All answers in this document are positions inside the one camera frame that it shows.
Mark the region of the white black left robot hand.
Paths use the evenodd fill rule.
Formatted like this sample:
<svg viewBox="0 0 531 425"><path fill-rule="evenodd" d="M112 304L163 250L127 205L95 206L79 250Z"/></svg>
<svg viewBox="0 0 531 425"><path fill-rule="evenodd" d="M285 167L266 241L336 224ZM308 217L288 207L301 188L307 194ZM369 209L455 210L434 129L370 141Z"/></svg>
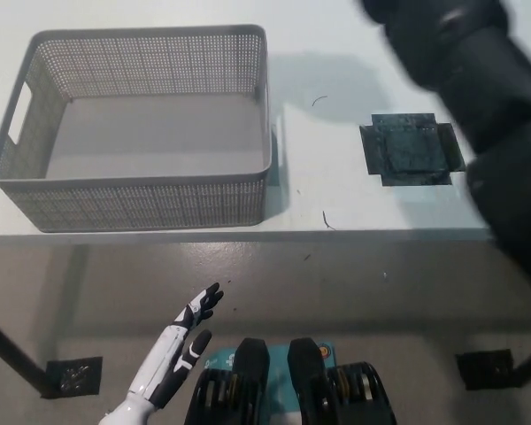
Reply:
<svg viewBox="0 0 531 425"><path fill-rule="evenodd" d="M215 282L181 310L152 346L129 387L131 393L157 409L167 405L212 339L211 331L205 329L188 343L189 333L213 315L213 308L223 295Z"/></svg>

